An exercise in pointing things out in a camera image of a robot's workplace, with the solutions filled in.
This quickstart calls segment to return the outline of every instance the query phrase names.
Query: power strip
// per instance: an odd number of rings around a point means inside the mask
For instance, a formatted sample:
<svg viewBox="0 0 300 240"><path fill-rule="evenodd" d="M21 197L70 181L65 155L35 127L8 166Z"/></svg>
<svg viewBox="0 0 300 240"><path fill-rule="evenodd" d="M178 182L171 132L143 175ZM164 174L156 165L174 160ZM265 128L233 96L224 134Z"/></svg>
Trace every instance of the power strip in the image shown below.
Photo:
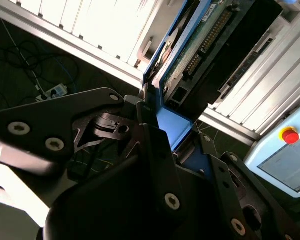
<svg viewBox="0 0 300 240"><path fill-rule="evenodd" d="M42 102L45 100L60 98L67 94L68 94L67 86L61 83L45 92L46 99L42 99L41 95L37 96L35 99L37 99L38 102Z"/></svg>

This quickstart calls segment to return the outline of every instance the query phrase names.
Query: display screen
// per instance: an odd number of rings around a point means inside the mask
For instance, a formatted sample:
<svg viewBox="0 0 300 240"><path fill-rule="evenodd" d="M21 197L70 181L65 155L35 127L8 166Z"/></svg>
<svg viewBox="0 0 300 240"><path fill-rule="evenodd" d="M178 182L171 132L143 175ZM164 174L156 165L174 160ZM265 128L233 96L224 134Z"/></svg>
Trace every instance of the display screen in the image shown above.
<svg viewBox="0 0 300 240"><path fill-rule="evenodd" d="M286 144L258 168L300 192L300 139L295 144Z"/></svg>

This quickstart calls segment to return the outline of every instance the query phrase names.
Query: blue plastic frame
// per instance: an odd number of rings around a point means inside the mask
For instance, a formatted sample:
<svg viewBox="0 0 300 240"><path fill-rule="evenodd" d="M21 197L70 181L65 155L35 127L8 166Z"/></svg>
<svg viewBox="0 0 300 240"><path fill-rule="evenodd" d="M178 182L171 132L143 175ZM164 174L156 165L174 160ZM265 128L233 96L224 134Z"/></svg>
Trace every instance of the blue plastic frame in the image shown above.
<svg viewBox="0 0 300 240"><path fill-rule="evenodd" d="M188 0L185 0L182 4L182 7L180 11L178 12L175 20L173 21L173 24L171 25L169 31L165 35L164 39L160 43L157 51L153 55L150 64L145 71L143 75L142 85L145 84L145 76L150 71L150 67L154 64L155 59L160 54L161 50L163 49L163 46L165 44L165 41L168 37L168 35L171 33L174 25L176 24L178 18L180 17L182 10L186 6ZM171 149L174 150L178 144L182 141L182 139L187 135L187 133L191 130L193 123L181 115L177 114L176 112L172 111L168 107L164 105L164 98L162 94L162 85L163 80L165 79L166 75L168 74L169 70L177 60L178 56L184 49L187 41L191 37L191 35L194 33L196 27L200 23L201 19L203 18L204 14L206 13L209 5L211 3L211 0L202 0L199 6L197 7L196 11L194 12L192 18L190 19L188 25L184 29L182 35L180 36L180 39L176 43L175 47L173 48L173 51L171 52L169 58L167 59L166 63L162 67L161 71L158 73L156 79L159 80L159 86L158 92L157 92L157 119L159 123L160 129L164 130L169 138Z"/></svg>
<svg viewBox="0 0 300 240"><path fill-rule="evenodd" d="M286 145L284 141L279 139L280 131L285 127L294 127L300 133L300 108L289 116L284 122L278 125L274 130L266 135L252 150L249 157L245 161L245 165L256 175L273 184L288 195L299 198L300 192L296 192L288 186L284 185L273 176L269 175L262 169L258 168L265 160L275 154L278 150Z"/></svg>

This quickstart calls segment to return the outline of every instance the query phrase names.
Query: bolt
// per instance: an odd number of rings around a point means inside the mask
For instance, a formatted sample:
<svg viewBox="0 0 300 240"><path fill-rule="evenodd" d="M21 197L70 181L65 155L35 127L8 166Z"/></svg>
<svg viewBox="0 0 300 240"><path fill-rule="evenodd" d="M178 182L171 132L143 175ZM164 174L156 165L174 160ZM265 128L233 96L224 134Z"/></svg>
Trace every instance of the bolt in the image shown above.
<svg viewBox="0 0 300 240"><path fill-rule="evenodd" d="M230 158L234 161L234 162L238 162L238 158L235 155L230 155Z"/></svg>
<svg viewBox="0 0 300 240"><path fill-rule="evenodd" d="M13 135L26 135L30 132L28 124L21 121L14 121L8 125L8 131Z"/></svg>
<svg viewBox="0 0 300 240"><path fill-rule="evenodd" d="M238 219L232 219L231 224L237 234L239 234L240 236L246 235L246 229Z"/></svg>
<svg viewBox="0 0 300 240"><path fill-rule="evenodd" d="M211 139L210 139L210 137L208 137L208 136L203 136L203 138L204 138L204 140L206 140L208 143L210 143L210 142L211 142Z"/></svg>
<svg viewBox="0 0 300 240"><path fill-rule="evenodd" d="M115 101L118 101L118 100L119 100L119 97L117 97L117 96L114 95L114 94L110 94L110 98L111 98L112 100L115 100Z"/></svg>
<svg viewBox="0 0 300 240"><path fill-rule="evenodd" d="M47 149L58 152L62 149L64 149L65 144L62 140L56 137L51 137L45 141L45 146Z"/></svg>
<svg viewBox="0 0 300 240"><path fill-rule="evenodd" d="M290 237L288 234L285 235L286 240L293 240L292 237Z"/></svg>
<svg viewBox="0 0 300 240"><path fill-rule="evenodd" d="M176 197L176 195L172 193L167 193L164 196L165 203L169 206L169 208L173 210L178 210L180 208L180 201Z"/></svg>

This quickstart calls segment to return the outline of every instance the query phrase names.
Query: light blue panel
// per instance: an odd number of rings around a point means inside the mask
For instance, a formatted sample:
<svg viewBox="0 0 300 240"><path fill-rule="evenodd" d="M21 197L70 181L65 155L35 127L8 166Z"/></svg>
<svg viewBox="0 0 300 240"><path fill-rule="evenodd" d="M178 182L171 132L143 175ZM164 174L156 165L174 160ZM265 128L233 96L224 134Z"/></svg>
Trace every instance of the light blue panel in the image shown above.
<svg viewBox="0 0 300 240"><path fill-rule="evenodd" d="M170 109L166 109L164 106L157 112L156 117L160 129L167 133L173 151L191 130L193 124L190 120L172 112Z"/></svg>
<svg viewBox="0 0 300 240"><path fill-rule="evenodd" d="M245 164L261 178L290 196L299 198L300 191L298 192L294 188L297 187L297 183L300 183L300 140L291 145L281 140L279 133L285 127L294 127L300 134L300 108L256 145ZM283 184L277 178L285 178L286 184Z"/></svg>

